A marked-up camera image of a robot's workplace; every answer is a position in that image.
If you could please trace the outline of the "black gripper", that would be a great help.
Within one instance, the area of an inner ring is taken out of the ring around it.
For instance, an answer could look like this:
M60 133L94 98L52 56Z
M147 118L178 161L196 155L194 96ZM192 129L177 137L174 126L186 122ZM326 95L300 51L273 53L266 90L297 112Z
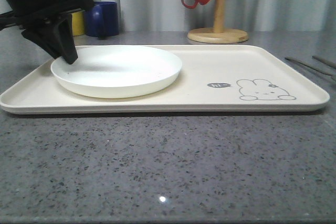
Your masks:
M11 11L1 14L1 30L15 25L28 26L37 20L56 17L60 14L89 10L93 0L6 0ZM29 27L22 36L38 45L54 59L63 57L69 65L77 59L72 36L72 16L61 15L53 26Z

